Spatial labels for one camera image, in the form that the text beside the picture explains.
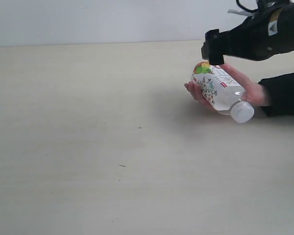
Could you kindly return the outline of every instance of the bottle label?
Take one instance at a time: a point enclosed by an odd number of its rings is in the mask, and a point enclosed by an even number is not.
[[[208,62],[201,62],[195,66],[192,81],[200,85],[203,96],[213,106],[218,90],[226,87],[240,86],[220,66],[212,66]]]

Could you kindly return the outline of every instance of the table surface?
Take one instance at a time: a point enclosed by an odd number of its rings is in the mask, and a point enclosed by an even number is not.
[[[201,44],[0,48],[0,235],[294,235],[294,117],[200,107]]]

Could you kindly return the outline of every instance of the hand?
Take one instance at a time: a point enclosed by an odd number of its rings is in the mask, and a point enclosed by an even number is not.
[[[232,78],[234,78],[242,87],[244,87],[245,93],[242,95],[243,101],[247,101],[253,106],[270,106],[269,97],[262,85],[252,82],[249,77],[228,64],[221,65],[220,67],[224,69]],[[202,95],[199,84],[189,82],[185,83],[184,86],[191,93],[194,100],[197,100],[208,109],[214,110],[214,108]]]

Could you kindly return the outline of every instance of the black sleeve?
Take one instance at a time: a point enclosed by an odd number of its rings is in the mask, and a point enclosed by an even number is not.
[[[270,98],[270,107],[261,107],[267,116],[294,116],[294,73],[262,79],[259,84],[265,87]]]

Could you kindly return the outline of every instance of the plastic bottle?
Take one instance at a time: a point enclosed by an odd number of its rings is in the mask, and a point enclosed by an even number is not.
[[[245,89],[219,66],[201,62],[195,66],[192,81],[198,83],[206,100],[222,115],[231,115],[238,123],[254,116],[254,108],[241,100]]]

